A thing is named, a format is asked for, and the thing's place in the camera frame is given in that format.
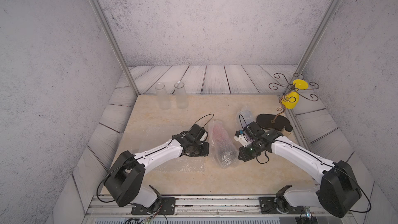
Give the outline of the pink bubble vase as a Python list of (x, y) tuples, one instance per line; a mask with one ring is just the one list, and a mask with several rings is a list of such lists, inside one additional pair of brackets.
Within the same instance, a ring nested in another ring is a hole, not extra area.
[(234, 166), (239, 151), (230, 138), (222, 121), (212, 120), (209, 124), (210, 156), (222, 169)]

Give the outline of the clear bubble vase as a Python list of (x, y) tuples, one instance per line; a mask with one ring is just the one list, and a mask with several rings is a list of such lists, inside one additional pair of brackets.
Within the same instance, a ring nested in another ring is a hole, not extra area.
[(174, 85), (175, 95), (176, 95), (176, 103), (177, 107), (180, 109), (185, 109), (188, 107), (188, 98), (185, 90), (185, 84), (182, 81), (178, 81)]

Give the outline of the clear glass vase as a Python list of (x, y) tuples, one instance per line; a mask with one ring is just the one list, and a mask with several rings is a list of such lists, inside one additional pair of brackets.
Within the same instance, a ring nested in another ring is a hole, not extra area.
[(167, 93), (166, 87), (164, 83), (157, 83), (155, 85), (157, 101), (160, 109), (168, 110), (171, 108), (171, 102), (169, 99), (169, 95)]

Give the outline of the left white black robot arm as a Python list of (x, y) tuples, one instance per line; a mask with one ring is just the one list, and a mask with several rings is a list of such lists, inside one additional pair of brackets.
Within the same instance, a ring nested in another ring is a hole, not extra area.
[(111, 167), (104, 186), (120, 207), (130, 203), (152, 207), (160, 200), (160, 194), (154, 188), (142, 185), (144, 176), (162, 164), (181, 156), (207, 156), (209, 154), (207, 136), (206, 131), (200, 131), (198, 134), (183, 131), (153, 149), (136, 154), (124, 151)]

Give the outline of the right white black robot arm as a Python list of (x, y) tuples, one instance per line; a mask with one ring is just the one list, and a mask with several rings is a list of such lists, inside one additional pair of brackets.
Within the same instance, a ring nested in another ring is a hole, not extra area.
[(241, 143), (238, 159), (247, 162), (267, 152), (283, 157), (310, 175), (317, 183), (310, 188), (286, 185), (275, 195), (271, 206), (280, 214), (295, 207), (322, 207), (329, 214), (342, 218), (360, 200), (363, 193), (351, 166), (345, 161), (334, 162), (295, 144), (281, 132), (264, 131), (251, 122), (235, 134)]

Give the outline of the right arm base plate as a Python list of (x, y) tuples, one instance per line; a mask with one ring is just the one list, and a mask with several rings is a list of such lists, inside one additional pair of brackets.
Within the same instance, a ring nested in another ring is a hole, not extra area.
[(259, 205), (261, 214), (299, 215), (304, 212), (302, 206), (292, 207), (287, 201), (278, 197), (260, 197)]

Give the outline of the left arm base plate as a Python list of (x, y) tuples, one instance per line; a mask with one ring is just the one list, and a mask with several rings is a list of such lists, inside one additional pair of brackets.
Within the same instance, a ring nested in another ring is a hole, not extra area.
[(133, 203), (132, 204), (132, 215), (174, 215), (176, 207), (176, 198), (173, 197), (161, 197), (157, 199), (150, 207), (144, 207), (143, 205)]

